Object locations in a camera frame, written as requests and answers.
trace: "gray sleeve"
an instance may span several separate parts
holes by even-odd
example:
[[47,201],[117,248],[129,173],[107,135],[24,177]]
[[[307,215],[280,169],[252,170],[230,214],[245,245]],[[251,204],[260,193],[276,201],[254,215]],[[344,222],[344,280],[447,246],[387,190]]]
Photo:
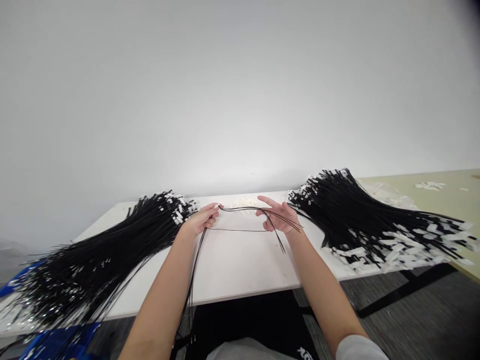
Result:
[[389,360],[389,358],[372,340],[360,335],[350,335],[338,345],[336,360]]

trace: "gray carpet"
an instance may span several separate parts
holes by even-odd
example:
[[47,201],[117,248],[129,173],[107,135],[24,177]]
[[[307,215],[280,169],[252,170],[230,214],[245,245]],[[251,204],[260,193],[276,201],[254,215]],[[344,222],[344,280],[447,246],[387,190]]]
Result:
[[[355,308],[363,308],[398,288],[407,280],[398,272],[341,283]],[[301,306],[308,304],[302,289],[294,290]],[[321,359],[331,359],[317,322],[305,316]],[[98,353],[115,332],[112,359],[116,359],[134,318],[106,321],[93,338],[88,352]],[[371,339],[392,360],[480,359],[480,285],[456,272],[361,320]],[[177,354],[183,359],[184,352]]]

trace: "clear plastic bag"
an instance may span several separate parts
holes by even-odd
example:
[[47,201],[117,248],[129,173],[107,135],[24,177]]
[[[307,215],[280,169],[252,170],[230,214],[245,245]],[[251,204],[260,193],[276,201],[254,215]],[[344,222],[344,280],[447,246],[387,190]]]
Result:
[[408,196],[403,195],[396,188],[385,182],[358,181],[360,186],[378,201],[406,210],[419,210],[414,205],[414,201]]

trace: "wrist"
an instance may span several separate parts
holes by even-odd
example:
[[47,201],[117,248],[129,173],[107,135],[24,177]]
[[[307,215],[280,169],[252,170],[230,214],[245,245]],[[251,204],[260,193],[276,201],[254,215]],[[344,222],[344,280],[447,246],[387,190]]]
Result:
[[176,239],[185,239],[185,240],[194,240],[197,234],[195,233],[194,226],[188,221],[184,222],[178,231],[178,234],[175,237]]

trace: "leg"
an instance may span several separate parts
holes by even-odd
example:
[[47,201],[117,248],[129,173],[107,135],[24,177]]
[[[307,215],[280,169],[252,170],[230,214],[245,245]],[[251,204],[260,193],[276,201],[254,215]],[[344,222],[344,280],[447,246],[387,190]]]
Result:
[[381,297],[367,307],[357,310],[356,314],[360,319],[366,318],[367,316],[376,313],[378,310],[381,310],[384,307],[387,307],[388,305],[391,305],[396,301],[403,299],[410,294],[413,294],[417,290],[422,289],[427,285],[434,283],[435,281],[455,271],[457,270],[453,266],[447,263],[441,263],[428,269],[423,274],[415,277],[410,275],[405,276],[405,274],[402,272],[405,277],[409,278],[409,282],[407,282],[405,285],[400,286],[398,289],[390,292],[384,297]]

